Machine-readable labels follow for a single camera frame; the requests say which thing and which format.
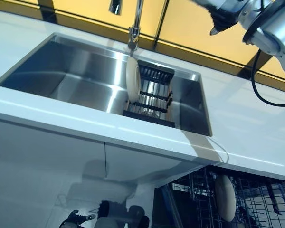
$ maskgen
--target faucet spout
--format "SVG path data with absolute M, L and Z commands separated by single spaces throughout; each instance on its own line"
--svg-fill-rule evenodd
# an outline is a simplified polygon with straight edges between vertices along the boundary
M 123 0 L 111 0 L 109 11 L 113 14 L 120 15 L 122 11 Z

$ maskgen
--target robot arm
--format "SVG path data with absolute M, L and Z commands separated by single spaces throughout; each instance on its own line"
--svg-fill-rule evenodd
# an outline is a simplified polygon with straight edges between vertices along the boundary
M 240 22 L 243 42 L 275 56 L 285 71 L 285 0 L 192 0 L 208 9 L 216 35 Z

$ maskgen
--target dishwasher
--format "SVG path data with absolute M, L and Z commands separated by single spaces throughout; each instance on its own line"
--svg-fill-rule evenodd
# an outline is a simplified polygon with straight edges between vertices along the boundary
M 219 175 L 229 177 L 235 192 L 231 222 L 219 215 Z M 285 181 L 207 166 L 155 190 L 152 227 L 285 228 Z

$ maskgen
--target dishwasher rack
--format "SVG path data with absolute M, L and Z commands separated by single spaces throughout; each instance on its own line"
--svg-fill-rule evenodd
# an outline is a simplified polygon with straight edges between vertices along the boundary
M 234 187 L 237 209 L 231 223 L 218 213 L 214 180 L 227 175 Z M 208 166 L 171 183 L 187 191 L 198 228 L 285 228 L 285 181 Z

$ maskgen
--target sink drain rack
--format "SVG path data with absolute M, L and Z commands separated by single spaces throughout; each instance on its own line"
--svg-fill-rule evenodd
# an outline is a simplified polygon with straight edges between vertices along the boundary
M 175 123 L 171 121 L 174 70 L 140 60 L 138 65 L 141 76 L 139 100 L 135 103 L 128 102 L 123 115 L 175 127 Z

